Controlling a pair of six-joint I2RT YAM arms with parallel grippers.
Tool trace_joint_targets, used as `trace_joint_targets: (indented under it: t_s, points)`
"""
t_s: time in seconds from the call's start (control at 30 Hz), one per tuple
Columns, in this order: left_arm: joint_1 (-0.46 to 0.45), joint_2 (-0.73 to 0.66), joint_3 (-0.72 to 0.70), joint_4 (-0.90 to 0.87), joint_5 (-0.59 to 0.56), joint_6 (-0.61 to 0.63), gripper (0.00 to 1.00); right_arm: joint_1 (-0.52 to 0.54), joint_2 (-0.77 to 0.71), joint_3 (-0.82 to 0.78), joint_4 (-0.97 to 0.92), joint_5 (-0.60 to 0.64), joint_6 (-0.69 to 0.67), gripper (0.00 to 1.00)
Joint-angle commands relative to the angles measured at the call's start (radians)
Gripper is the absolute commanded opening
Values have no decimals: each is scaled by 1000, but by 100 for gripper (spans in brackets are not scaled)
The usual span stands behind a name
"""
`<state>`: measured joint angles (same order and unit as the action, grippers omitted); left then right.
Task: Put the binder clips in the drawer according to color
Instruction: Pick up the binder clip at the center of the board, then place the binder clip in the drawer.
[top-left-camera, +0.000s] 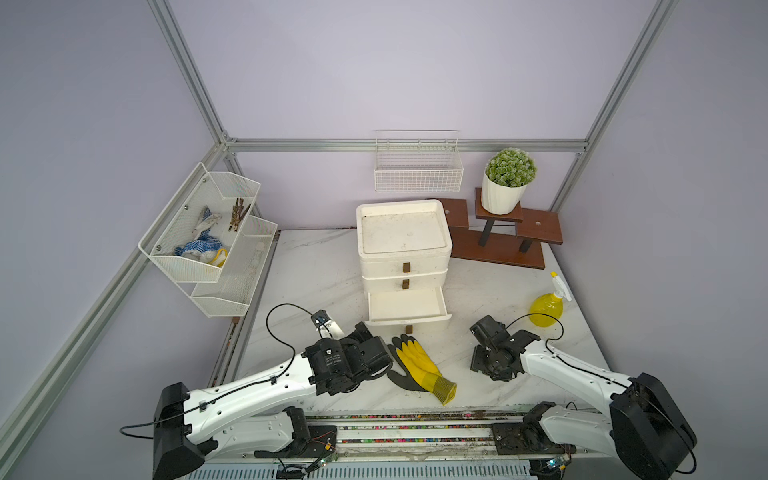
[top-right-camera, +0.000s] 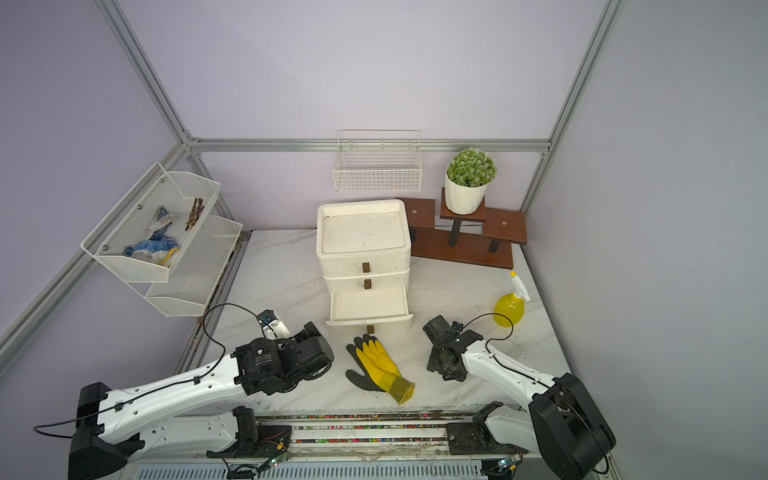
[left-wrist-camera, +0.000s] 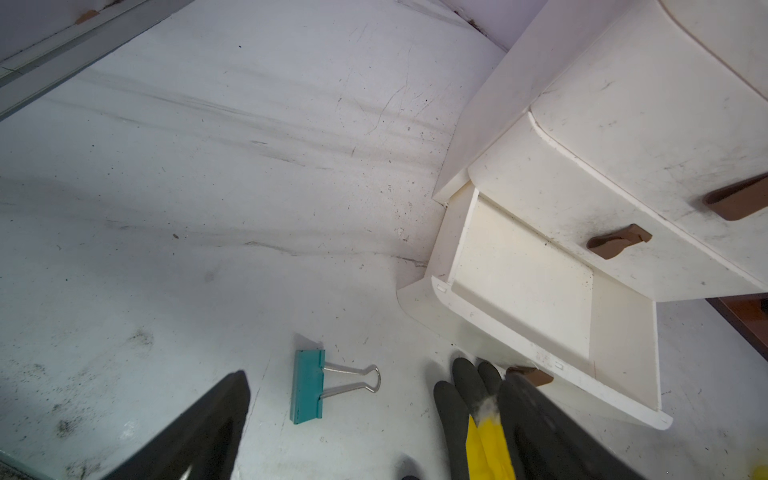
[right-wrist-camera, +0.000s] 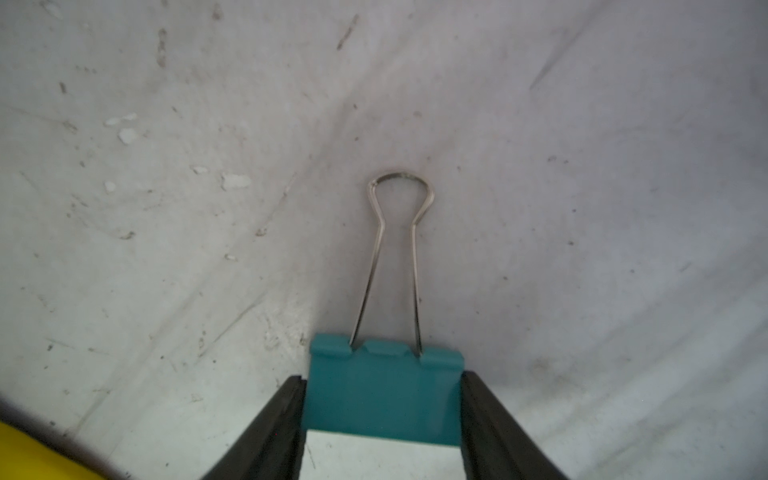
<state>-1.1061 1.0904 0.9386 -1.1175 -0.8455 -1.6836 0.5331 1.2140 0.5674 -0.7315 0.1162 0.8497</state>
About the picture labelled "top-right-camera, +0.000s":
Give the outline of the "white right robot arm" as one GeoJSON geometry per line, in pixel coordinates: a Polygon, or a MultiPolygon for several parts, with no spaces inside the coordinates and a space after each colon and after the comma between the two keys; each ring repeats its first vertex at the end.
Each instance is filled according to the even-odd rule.
{"type": "Polygon", "coordinates": [[[510,479],[527,453],[541,456],[560,479],[604,474],[616,438],[581,380],[539,372],[493,347],[479,333],[437,316],[423,331],[432,349],[427,369],[445,381],[480,378],[512,399],[493,401],[468,422],[447,427],[453,455],[500,457],[490,478],[510,479]]]}

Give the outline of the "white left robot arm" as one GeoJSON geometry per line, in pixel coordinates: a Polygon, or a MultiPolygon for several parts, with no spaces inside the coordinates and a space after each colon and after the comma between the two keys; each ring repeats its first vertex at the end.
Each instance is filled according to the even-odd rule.
{"type": "Polygon", "coordinates": [[[252,408],[230,415],[194,417],[192,411],[254,395],[284,394],[327,373],[334,354],[307,323],[289,338],[256,338],[212,364],[147,385],[111,389],[102,382],[82,388],[71,439],[68,476],[99,479],[130,459],[200,448],[209,458],[271,457],[291,430],[259,427],[252,408]]]}

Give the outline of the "white plastic drawer cabinet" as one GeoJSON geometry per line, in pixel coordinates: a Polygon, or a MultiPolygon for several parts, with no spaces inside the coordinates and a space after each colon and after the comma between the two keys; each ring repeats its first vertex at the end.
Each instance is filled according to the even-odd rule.
{"type": "Polygon", "coordinates": [[[400,199],[320,206],[316,255],[330,294],[326,324],[339,330],[410,326],[411,247],[400,199]]]}

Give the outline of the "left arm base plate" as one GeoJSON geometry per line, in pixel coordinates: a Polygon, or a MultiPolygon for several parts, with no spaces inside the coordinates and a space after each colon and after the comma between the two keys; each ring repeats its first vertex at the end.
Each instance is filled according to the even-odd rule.
{"type": "Polygon", "coordinates": [[[290,425],[260,424],[254,410],[245,406],[235,407],[232,416],[237,427],[234,442],[226,448],[208,450],[207,458],[272,459],[287,451],[292,436],[290,425]]]}

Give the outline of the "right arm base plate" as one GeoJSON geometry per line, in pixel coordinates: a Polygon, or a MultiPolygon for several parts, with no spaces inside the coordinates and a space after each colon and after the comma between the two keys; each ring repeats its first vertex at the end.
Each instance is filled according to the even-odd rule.
{"type": "Polygon", "coordinates": [[[527,449],[513,444],[501,444],[495,440],[485,425],[491,413],[502,407],[499,401],[491,402],[472,416],[470,422],[454,422],[446,426],[448,448],[451,455],[473,454],[526,454],[527,449]]]}

